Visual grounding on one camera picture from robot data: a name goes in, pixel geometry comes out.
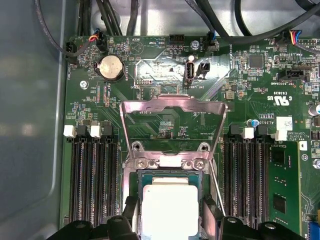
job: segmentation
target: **ram slot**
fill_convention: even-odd
[[[242,201],[242,144],[236,143],[236,179],[235,179],[235,192],[236,192],[236,217],[241,218],[243,216],[243,201]]]
[[[81,175],[81,144],[72,143],[71,153],[71,177],[70,177],[70,222],[79,219],[79,199],[80,199],[80,175]]]
[[[118,178],[118,155],[117,145],[109,143],[107,145],[107,187],[106,187],[106,215],[113,216],[117,208],[117,178]]]
[[[229,173],[229,147],[231,143],[226,142],[223,147],[223,201],[225,206],[225,213],[227,215],[230,215],[230,209],[229,209],[229,202],[230,202],[230,195],[229,192],[229,178],[231,178],[231,175]]]
[[[258,224],[261,223],[261,215],[260,215],[260,188],[261,188],[261,182],[260,182],[260,158],[259,158],[259,143],[253,143],[253,202],[254,202],[254,226],[253,228],[258,229]]]
[[[98,226],[101,223],[101,212],[103,211],[103,197],[104,192],[102,189],[104,183],[101,181],[103,179],[104,169],[101,167],[104,162],[104,145],[99,142],[93,144],[94,149],[94,177],[93,177],[93,186],[94,186],[94,211],[93,211],[93,226]]]
[[[87,179],[88,179],[88,144],[81,143],[81,182],[80,182],[80,209],[79,220],[86,220],[87,211]]]
[[[92,142],[88,142],[88,152],[87,152],[87,168],[86,168],[86,181],[85,181],[85,211],[84,211],[84,219],[86,221],[91,220],[92,214],[92,189],[93,189],[93,144]]]
[[[244,222],[248,222],[248,199],[247,199],[247,146],[245,143],[241,144],[241,217]]]
[[[262,222],[269,220],[269,158],[270,148],[269,145],[264,143],[260,145],[260,164],[261,164],[261,209],[262,209]]]

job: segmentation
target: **integrated circuit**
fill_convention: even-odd
[[[272,162],[279,165],[285,165],[286,152],[284,149],[274,149],[271,153]]]
[[[275,210],[278,210],[279,212],[281,213],[286,213],[286,203],[287,203],[287,200],[282,197],[282,196],[279,196],[277,194],[273,194],[273,208]]]
[[[250,55],[249,56],[249,66],[250,68],[263,68],[264,67],[264,56],[259,55]]]

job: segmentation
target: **colored wire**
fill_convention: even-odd
[[[309,53],[312,53],[312,54],[319,54],[320,55],[320,50],[316,50],[316,49],[312,49],[312,48],[309,48],[309,47],[306,47],[300,43],[296,43],[294,46],[296,46],[297,48],[299,49],[302,49],[302,50],[305,50]]]
[[[294,34],[292,31],[290,31],[290,36],[291,36],[291,43],[292,45],[295,45],[295,42],[294,42]]]
[[[248,30],[245,21],[242,17],[242,11],[241,11],[241,0],[234,0],[234,15],[236,23],[238,24],[238,27],[242,34],[244,36],[252,36],[251,32]]]
[[[229,36],[226,30],[224,29],[224,27],[222,26],[222,24],[220,23],[219,19],[215,15],[214,11],[212,10],[208,0],[196,0],[196,2],[199,5],[199,7],[203,10],[205,15],[209,19],[210,23],[215,28],[216,32],[221,36],[221,38],[226,42],[228,42],[229,44],[239,44],[239,45],[251,44],[257,41],[272,38],[273,36],[278,35],[282,31],[288,31],[289,29],[292,29],[297,25],[303,23],[304,21],[309,19],[312,15],[314,15],[316,12],[320,10],[320,3],[318,3],[309,11],[306,11],[299,17],[273,30],[270,30],[258,35],[253,35],[253,36]]]
[[[302,31],[300,30],[300,31],[298,31],[297,34],[295,35],[295,44],[298,43],[299,36],[300,36],[301,33],[302,33]]]
[[[194,2],[194,0],[184,0],[184,1],[190,6],[190,8],[192,8],[202,18],[204,23],[209,28],[210,32],[213,32],[214,37],[216,37],[215,28],[213,27],[213,25],[211,24],[211,22],[207,18],[207,16],[204,13],[204,11],[201,10],[201,8]]]
[[[90,42],[93,42],[94,40],[98,40],[98,39],[99,39],[99,37],[97,35],[92,35],[89,37]]]
[[[85,50],[89,47],[89,45],[91,44],[90,41],[87,41],[83,44],[82,47],[80,47],[78,49],[78,51],[72,53],[72,52],[69,52],[65,49],[63,49],[62,47],[60,47],[56,41],[54,40],[54,38],[51,36],[51,33],[46,25],[46,22],[45,22],[45,19],[44,19],[44,15],[42,13],[42,10],[41,10],[41,5],[40,5],[40,0],[34,0],[34,5],[35,5],[35,12],[36,12],[36,15],[37,15],[37,18],[39,20],[39,23],[41,25],[41,29],[43,31],[43,33],[46,35],[46,37],[48,38],[49,42],[52,44],[52,46],[54,46],[54,48],[56,48],[59,52],[61,52],[62,54],[68,56],[68,57],[77,57],[81,54],[83,54],[85,52]]]
[[[136,29],[137,18],[138,18],[139,3],[138,0],[131,0],[130,20],[128,27],[126,28],[126,35],[133,36]]]

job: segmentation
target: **expansion slot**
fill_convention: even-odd
[[[93,225],[99,225],[103,220],[104,207],[104,175],[105,175],[105,144],[93,144],[93,162],[94,162],[94,214]]]
[[[79,197],[80,197],[80,155],[81,144],[79,142],[72,143],[71,154],[71,178],[70,178],[70,205],[69,205],[69,218],[70,222],[79,218]]]
[[[223,200],[226,214],[250,227],[268,219],[267,143],[228,139],[223,148]]]

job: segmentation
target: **wire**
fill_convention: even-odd
[[[89,37],[89,42],[93,42],[93,41],[98,40],[98,39],[99,39],[99,37],[97,35],[92,35],[92,36]]]
[[[226,32],[224,27],[221,25],[215,12],[212,10],[212,7],[211,7],[210,3],[208,2],[208,0],[195,0],[195,2],[198,4],[199,8],[203,11],[205,16],[208,18],[209,22],[211,23],[212,27],[216,30],[216,32],[222,38],[229,37],[229,34]]]
[[[300,36],[300,34],[302,33],[302,31],[301,30],[299,30],[298,32],[297,32],[297,34],[295,35],[295,44],[297,44],[298,43],[298,40],[299,40],[299,36]]]
[[[100,10],[100,13],[102,16],[102,20],[104,22],[104,25],[106,27],[106,31],[107,31],[108,35],[114,36],[115,34],[113,32],[111,21],[110,21],[109,16],[104,8],[103,2],[101,0],[96,0],[96,3],[98,4],[99,10]]]
[[[138,18],[138,0],[131,0],[130,20],[128,27],[126,28],[126,35],[133,36],[136,29],[137,18]]]
[[[84,0],[83,4],[83,34],[90,35],[90,0]]]
[[[210,32],[213,32],[214,38],[216,38],[216,31],[213,25],[210,23],[209,19],[207,18],[206,14],[200,9],[200,7],[194,2],[194,0],[185,0],[185,2],[192,8],[204,21],[204,23],[210,29]]]
[[[292,45],[295,45],[295,40],[294,40],[294,33],[290,31],[290,36],[291,36],[291,43]]]
[[[311,2],[309,0],[295,0],[295,2],[305,11],[309,11],[316,5],[314,2]],[[320,17],[320,12],[316,12],[314,15]]]
[[[111,20],[111,24],[112,24],[115,35],[122,36],[122,32],[121,32],[119,23],[117,21],[116,15],[115,15],[115,11],[114,11],[110,1],[103,0],[103,5],[106,10],[106,13],[109,15],[109,18]]]
[[[44,19],[44,15],[42,13],[42,10],[41,10],[41,6],[40,6],[40,0],[34,0],[34,4],[35,4],[35,11],[36,11],[36,15],[37,15],[37,18],[39,20],[39,23],[41,25],[41,28],[42,28],[42,31],[44,32],[44,34],[47,36],[49,42],[59,51],[61,52],[62,54],[68,56],[68,57],[77,57],[79,56],[80,54],[83,54],[85,52],[85,50],[89,47],[89,45],[91,44],[90,41],[87,41],[83,44],[82,47],[80,47],[78,49],[78,51],[72,53],[72,52],[69,52],[65,49],[63,49],[62,47],[60,47],[56,41],[54,40],[54,38],[51,36],[50,32],[49,32],[49,29],[46,25],[46,22],[45,22],[45,19]]]
[[[248,30],[245,21],[242,17],[242,11],[241,11],[241,0],[234,0],[234,15],[236,23],[238,24],[238,27],[242,34],[244,36],[252,36],[251,32]]]
[[[312,54],[320,54],[320,50],[316,50],[316,49],[313,49],[313,48],[306,47],[306,46],[304,46],[304,45],[302,45],[302,44],[300,44],[298,42],[294,46],[299,48],[299,49],[305,50],[305,51],[307,51],[309,53],[312,53]]]
[[[253,36],[229,36],[228,33],[223,28],[223,26],[221,25],[219,19],[213,12],[208,0],[196,0],[196,2],[199,4],[199,7],[202,6],[201,9],[206,14],[212,26],[215,28],[215,30],[221,36],[221,38],[226,42],[228,42],[229,44],[239,44],[239,45],[251,44],[257,41],[261,41],[263,39],[272,38],[273,36],[278,35],[282,31],[288,31],[289,29],[292,29],[297,25],[303,23],[304,21],[309,19],[313,14],[315,14],[317,11],[320,10],[320,3],[318,3],[311,10],[306,11],[299,17],[273,30],[270,30],[258,35],[253,35]]]
[[[82,36],[84,34],[84,0],[80,0],[79,2],[77,33],[78,33],[78,36]]]

